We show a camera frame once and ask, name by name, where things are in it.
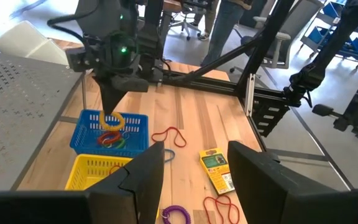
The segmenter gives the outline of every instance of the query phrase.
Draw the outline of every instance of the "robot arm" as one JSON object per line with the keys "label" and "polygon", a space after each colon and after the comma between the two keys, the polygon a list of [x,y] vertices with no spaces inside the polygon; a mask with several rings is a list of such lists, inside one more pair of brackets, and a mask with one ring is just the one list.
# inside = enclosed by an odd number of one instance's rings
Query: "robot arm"
{"label": "robot arm", "polygon": [[[290,86],[283,90],[283,94],[289,101],[300,102],[302,98],[305,98],[305,93],[309,94],[310,91],[320,86],[325,77],[326,67],[357,27],[358,6],[346,5],[338,27],[317,57],[309,65],[303,67],[300,72],[290,77]],[[312,107],[310,96],[305,99]],[[324,105],[316,105],[313,112],[320,116],[335,117],[334,128],[340,131],[345,131],[349,125],[353,126],[353,132],[358,136],[358,91],[344,114],[336,113],[332,108]]]}
{"label": "robot arm", "polygon": [[[157,29],[160,14],[155,12],[162,10],[163,1],[149,2],[145,12],[148,16],[140,31],[137,31],[136,4],[144,2],[79,0],[74,15],[48,21],[50,27],[74,35],[83,43],[84,47],[66,51],[69,66],[75,72],[93,69],[107,114],[128,91],[148,90],[149,83],[143,76],[150,73],[154,60],[162,55]],[[83,36],[56,25],[71,20],[77,20]]]}

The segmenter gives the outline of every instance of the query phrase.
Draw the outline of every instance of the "black metal frame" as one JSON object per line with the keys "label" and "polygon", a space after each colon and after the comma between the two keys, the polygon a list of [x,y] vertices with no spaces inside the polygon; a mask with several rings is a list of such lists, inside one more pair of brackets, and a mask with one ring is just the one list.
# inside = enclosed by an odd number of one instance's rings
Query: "black metal frame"
{"label": "black metal frame", "polygon": [[[238,97],[242,106],[245,105],[244,99],[247,91],[247,79],[250,74],[255,74],[263,62],[263,59],[273,43],[277,32],[280,30],[287,15],[294,3],[294,0],[278,0],[272,15],[267,19],[265,27],[251,40],[249,43],[243,44],[236,49],[222,55],[219,59],[205,65],[194,72],[181,73],[164,70],[163,83],[172,86],[191,88],[194,90],[208,91],[223,95]],[[206,73],[216,69],[220,65],[244,54],[248,50],[253,50],[252,55],[238,81],[238,83],[217,80],[213,78],[203,77]],[[150,82],[150,77],[142,77]],[[256,106],[254,108],[254,116],[248,117],[250,125],[263,151],[266,151],[265,144],[261,136],[267,136],[282,116],[289,110],[288,106],[300,106],[299,103],[291,103],[282,91],[268,90],[264,88],[254,89],[254,104],[265,105]],[[266,119],[265,116],[272,116],[272,119]]]}

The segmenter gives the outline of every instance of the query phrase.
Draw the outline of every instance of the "red ring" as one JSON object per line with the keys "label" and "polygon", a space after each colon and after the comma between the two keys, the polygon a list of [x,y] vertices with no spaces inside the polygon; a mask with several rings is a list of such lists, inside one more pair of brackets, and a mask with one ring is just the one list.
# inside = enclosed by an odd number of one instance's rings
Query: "red ring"
{"label": "red ring", "polygon": [[107,131],[98,137],[98,144],[100,144],[100,145],[112,144],[112,143],[118,141],[120,138],[121,138],[121,133],[119,131]]}

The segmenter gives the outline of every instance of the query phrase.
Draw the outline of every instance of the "person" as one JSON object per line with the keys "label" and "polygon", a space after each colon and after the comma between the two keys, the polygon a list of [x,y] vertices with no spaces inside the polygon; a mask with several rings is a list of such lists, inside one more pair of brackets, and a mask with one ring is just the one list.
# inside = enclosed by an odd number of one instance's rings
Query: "person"
{"label": "person", "polygon": [[[216,15],[216,8],[218,8],[219,0],[214,0],[212,2],[211,10],[207,10],[205,14],[205,30],[204,32],[198,37],[199,40],[208,40],[209,35],[212,31],[212,26],[214,26],[215,15]],[[201,19],[203,18],[204,14],[196,14],[194,16],[194,21],[190,24],[198,27]]]}
{"label": "person", "polygon": [[218,59],[233,30],[245,10],[251,9],[252,0],[222,0],[211,34],[208,53],[201,63],[207,65]]}

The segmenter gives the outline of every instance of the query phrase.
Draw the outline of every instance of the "wooden table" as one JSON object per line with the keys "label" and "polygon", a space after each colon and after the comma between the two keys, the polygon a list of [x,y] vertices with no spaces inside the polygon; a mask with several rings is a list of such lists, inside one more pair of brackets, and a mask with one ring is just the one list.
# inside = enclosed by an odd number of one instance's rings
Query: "wooden table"
{"label": "wooden table", "polygon": [[168,12],[180,12],[181,4],[176,0],[164,0],[163,10]]}
{"label": "wooden table", "polygon": [[[62,47],[77,46],[58,40]],[[195,66],[172,62],[172,70],[190,72]],[[209,72],[207,77],[228,80],[226,73]],[[99,86],[90,75],[86,77],[86,101],[90,109],[101,110]],[[79,87],[63,115],[78,117],[82,109],[81,88]],[[173,149],[176,157],[164,167],[160,208],[170,205],[185,207],[192,223],[205,224],[206,214],[203,199],[216,196],[206,173],[202,170],[198,152],[220,147],[227,154],[227,142],[237,140],[260,151],[258,141],[244,115],[237,98],[186,88],[163,85],[150,86],[147,93],[128,93],[115,111],[146,114],[149,117],[149,136],[175,126],[187,140],[187,146],[178,148],[173,144],[174,133],[169,133],[165,147]],[[76,154],[69,147],[75,125],[59,122],[52,131],[44,147],[25,175],[20,190],[61,190],[64,189]],[[235,192],[227,194],[240,209]],[[213,202],[208,202],[212,223],[221,223]],[[227,220],[227,207],[221,208]],[[171,222],[184,223],[184,218],[173,214]],[[240,223],[246,223],[241,211]]]}

